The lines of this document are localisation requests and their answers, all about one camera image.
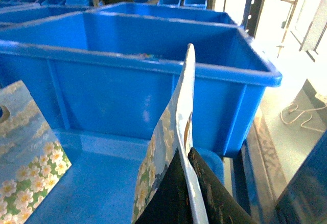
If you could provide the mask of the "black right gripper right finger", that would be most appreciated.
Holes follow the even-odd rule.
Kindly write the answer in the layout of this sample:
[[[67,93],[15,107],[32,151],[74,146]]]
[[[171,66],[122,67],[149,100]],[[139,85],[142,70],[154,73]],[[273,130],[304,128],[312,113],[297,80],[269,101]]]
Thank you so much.
[[[188,159],[200,184],[209,223],[256,223],[229,194],[194,147]]]

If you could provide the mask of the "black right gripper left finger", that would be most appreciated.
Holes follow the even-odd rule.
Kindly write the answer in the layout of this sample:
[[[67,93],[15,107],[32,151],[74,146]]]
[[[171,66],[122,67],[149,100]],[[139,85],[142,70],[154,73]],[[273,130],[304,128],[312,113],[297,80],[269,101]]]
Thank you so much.
[[[188,188],[178,151],[136,223],[193,223]]]

